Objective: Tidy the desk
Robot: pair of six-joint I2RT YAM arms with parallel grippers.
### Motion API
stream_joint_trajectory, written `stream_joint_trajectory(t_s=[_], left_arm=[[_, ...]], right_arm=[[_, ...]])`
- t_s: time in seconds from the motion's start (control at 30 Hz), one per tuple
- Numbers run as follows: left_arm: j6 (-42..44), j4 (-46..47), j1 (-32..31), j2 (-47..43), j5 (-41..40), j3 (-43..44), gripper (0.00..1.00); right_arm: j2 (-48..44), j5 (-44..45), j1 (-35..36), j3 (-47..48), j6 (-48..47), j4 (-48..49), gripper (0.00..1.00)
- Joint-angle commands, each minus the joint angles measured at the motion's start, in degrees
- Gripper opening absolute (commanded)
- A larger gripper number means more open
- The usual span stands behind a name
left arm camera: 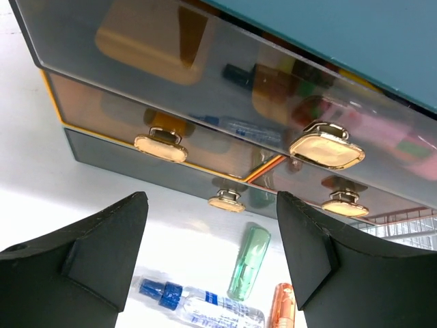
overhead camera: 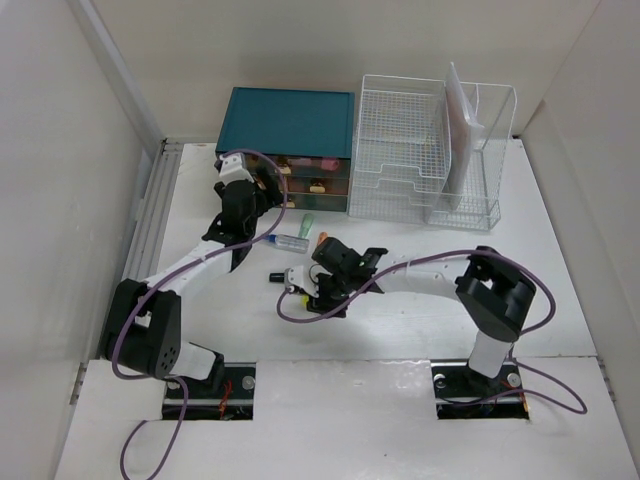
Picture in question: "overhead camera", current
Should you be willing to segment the teal desktop drawer cabinet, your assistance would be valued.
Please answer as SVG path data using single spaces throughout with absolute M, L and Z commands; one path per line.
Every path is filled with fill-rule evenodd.
M 353 148 L 355 94 L 344 91 L 235 87 L 216 153 L 258 151 L 287 181 L 288 206 L 303 210 L 347 210 Z M 291 158 L 332 157 L 334 172 L 291 167 Z

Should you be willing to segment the pink cap clear pen tube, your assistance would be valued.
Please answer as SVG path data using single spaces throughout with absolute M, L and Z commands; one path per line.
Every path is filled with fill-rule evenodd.
M 334 172 L 340 169 L 341 160 L 332 157 L 323 158 L 291 158 L 288 160 L 291 167 L 315 168 L 322 171 Z

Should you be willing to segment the clear mesh zipper pouch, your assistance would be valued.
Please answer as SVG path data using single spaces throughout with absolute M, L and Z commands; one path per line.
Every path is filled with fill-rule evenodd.
M 451 155 L 446 192 L 459 201 L 463 194 L 468 167 L 484 132 L 484 126 L 477 119 L 475 109 L 464 92 L 453 62 L 449 64 L 445 79 L 445 95 Z

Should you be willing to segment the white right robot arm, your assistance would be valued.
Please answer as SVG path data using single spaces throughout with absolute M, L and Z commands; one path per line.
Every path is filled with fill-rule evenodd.
M 372 247 L 360 254 L 329 237 L 312 259 L 324 269 L 317 276 L 317 293 L 307 303 L 313 313 L 330 312 L 358 290 L 416 293 L 459 302 L 478 329 L 463 369 L 465 386 L 477 394 L 498 384 L 502 364 L 521 336 L 536 294 L 535 284 L 490 247 L 420 263 L 385 248 Z

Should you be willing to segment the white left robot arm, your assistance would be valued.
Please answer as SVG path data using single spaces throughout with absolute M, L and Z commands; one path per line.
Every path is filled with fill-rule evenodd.
M 223 387 L 222 355 L 183 339 L 182 308 L 189 294 L 233 272 L 265 239 L 256 232 L 258 220 L 272 208 L 286 208 L 288 189 L 284 177 L 261 167 L 222 172 L 215 191 L 221 210 L 193 250 L 161 273 L 116 287 L 100 348 L 117 377 L 189 379 L 205 397 Z

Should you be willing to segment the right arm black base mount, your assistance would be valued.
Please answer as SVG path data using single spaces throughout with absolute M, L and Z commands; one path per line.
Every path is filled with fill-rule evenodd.
M 439 420 L 529 419 L 520 371 L 512 362 L 495 378 L 462 360 L 434 361 L 431 374 Z

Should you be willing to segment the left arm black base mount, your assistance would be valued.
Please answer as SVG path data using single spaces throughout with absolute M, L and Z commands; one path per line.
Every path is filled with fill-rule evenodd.
M 218 359 L 211 381 L 185 379 L 189 395 L 184 419 L 250 421 L 254 414 L 256 364 Z

